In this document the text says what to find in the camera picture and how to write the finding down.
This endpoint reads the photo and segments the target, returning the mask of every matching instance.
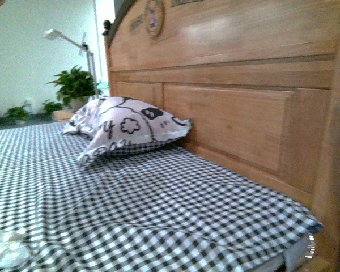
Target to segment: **headboard finial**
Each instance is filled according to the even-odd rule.
[[[109,29],[111,28],[111,22],[109,20],[103,21],[104,32],[102,33],[103,36],[107,36],[109,33]]]

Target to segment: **lamp head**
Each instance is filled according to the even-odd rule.
[[[62,32],[57,31],[55,29],[50,29],[46,32],[44,32],[44,37],[48,40],[55,40],[58,37],[62,36]]]

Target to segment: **white patterned pillow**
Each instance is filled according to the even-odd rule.
[[[80,134],[92,141],[79,158],[84,166],[101,154],[128,155],[153,150],[187,135],[190,120],[143,101],[106,97],[88,102],[77,110],[64,135]]]

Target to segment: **bed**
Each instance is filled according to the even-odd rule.
[[[111,94],[191,118],[183,147],[309,207],[335,271],[340,1],[167,0],[159,29],[148,2],[125,1],[106,36]]]
[[[299,271],[336,271],[340,1],[125,1],[105,44],[112,96],[192,129],[84,169],[89,140],[64,123],[0,131],[0,230],[25,228],[33,256],[19,271],[284,271],[320,222]]]

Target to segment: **black and white gingham sheet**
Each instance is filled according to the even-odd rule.
[[[176,146],[77,157],[61,123],[0,131],[0,230],[27,230],[18,271],[247,271],[321,224],[301,204]]]

